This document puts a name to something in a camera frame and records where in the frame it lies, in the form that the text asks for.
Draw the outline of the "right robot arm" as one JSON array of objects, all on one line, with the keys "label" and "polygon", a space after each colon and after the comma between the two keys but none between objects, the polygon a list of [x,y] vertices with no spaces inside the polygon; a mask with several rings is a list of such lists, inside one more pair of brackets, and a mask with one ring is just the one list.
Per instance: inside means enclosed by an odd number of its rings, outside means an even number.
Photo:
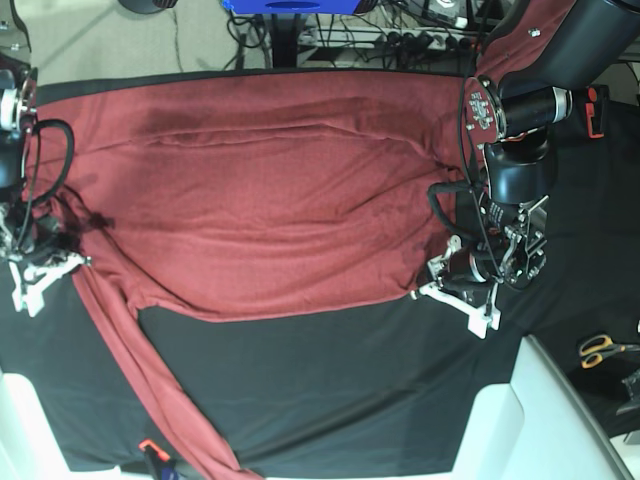
[{"label": "right robot arm", "polygon": [[[26,24],[14,1],[1,3],[1,262],[14,282],[14,308],[30,317],[45,306],[44,293],[55,282],[91,259],[79,253],[54,216],[36,214],[64,185],[75,138],[59,119],[41,120],[37,113],[38,69]],[[40,195],[35,186],[41,159],[41,134],[59,129],[66,139],[60,174]]]}]

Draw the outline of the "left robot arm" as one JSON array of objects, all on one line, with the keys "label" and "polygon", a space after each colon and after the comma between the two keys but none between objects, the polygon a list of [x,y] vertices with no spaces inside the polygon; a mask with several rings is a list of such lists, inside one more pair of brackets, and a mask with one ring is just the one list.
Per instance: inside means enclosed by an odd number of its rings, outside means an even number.
[{"label": "left robot arm", "polygon": [[477,34],[455,117],[463,179],[427,191],[450,237],[412,297],[463,313],[482,338],[499,327],[499,288],[525,289],[545,265],[553,128],[578,113],[588,138],[603,136],[608,95],[595,81],[638,37],[639,5],[517,1]]}]

